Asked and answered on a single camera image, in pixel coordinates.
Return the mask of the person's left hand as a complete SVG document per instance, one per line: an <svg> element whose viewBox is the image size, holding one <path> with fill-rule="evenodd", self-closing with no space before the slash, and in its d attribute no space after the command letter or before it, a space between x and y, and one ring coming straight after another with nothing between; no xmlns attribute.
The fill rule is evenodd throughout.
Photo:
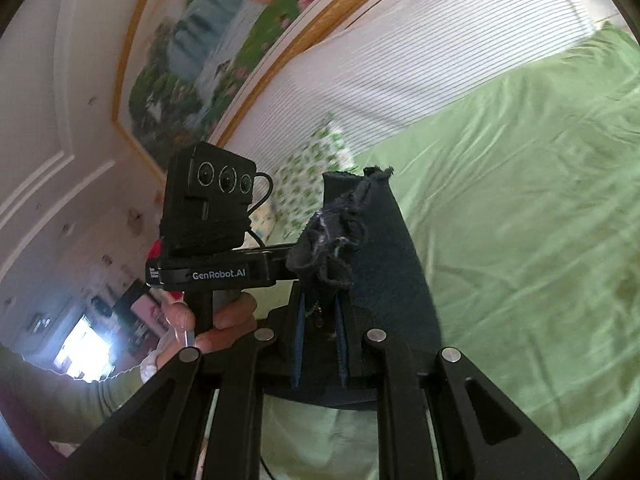
<svg viewBox="0 0 640 480"><path fill-rule="evenodd" d="M242 336L256 330L257 321L255 298L242 292L238 299L231 301L214 315L214 327L205 333L194 336L187 342L186 335L195 330L195 316L188 306L174 296L166 296L162 305L163 314L169 325L167 342L158 350L155 364L162 368L182 348L197 348L203 354L228 349Z"/></svg>

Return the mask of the left forearm green sleeve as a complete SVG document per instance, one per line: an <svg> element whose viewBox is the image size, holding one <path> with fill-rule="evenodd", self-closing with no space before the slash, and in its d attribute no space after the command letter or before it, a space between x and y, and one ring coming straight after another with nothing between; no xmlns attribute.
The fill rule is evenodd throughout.
<svg viewBox="0 0 640 480"><path fill-rule="evenodd" d="M35 366L1 349L1 388L16 398L48 441L79 444L117 412L158 370L160 350L113 377L85 382Z"/></svg>

